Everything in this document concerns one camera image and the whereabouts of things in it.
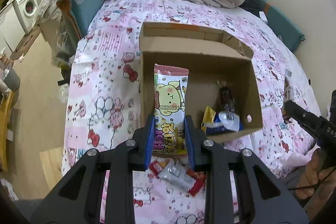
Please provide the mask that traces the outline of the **right hand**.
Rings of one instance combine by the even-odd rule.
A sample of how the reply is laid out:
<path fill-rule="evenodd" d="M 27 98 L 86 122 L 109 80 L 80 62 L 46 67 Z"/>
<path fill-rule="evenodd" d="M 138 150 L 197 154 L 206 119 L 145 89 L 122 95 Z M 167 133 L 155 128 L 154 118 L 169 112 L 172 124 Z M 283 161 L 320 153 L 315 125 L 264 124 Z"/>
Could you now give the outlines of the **right hand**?
<path fill-rule="evenodd" d="M 325 178 L 331 170 L 330 168 L 328 168 L 318 171 L 320 152 L 321 152 L 320 148 L 316 149 L 313 152 L 310 161 L 307 163 L 305 167 L 305 172 L 300 176 L 297 188 L 305 187 L 305 189 L 295 191 L 299 199 L 305 200 L 308 197 L 311 197 L 315 192 L 314 185 L 317 184 L 323 178 Z"/>

